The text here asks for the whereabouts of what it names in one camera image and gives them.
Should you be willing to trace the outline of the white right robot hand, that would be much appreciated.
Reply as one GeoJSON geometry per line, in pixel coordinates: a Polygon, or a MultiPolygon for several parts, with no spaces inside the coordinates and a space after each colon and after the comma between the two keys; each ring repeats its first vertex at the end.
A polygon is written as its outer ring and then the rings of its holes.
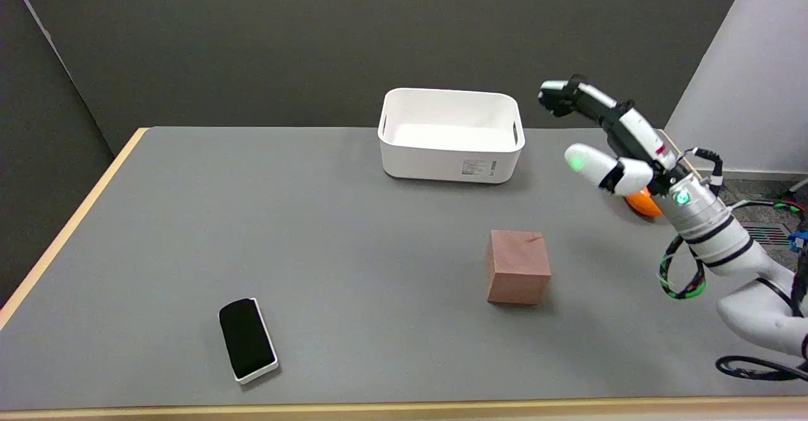
{"type": "Polygon", "coordinates": [[[633,100],[618,101],[574,75],[544,81],[538,102],[553,116],[581,114],[604,131],[614,155],[584,144],[573,144],[564,153],[569,168],[600,190],[626,196],[646,188],[652,196],[666,196],[686,177],[673,151],[633,100]]]}

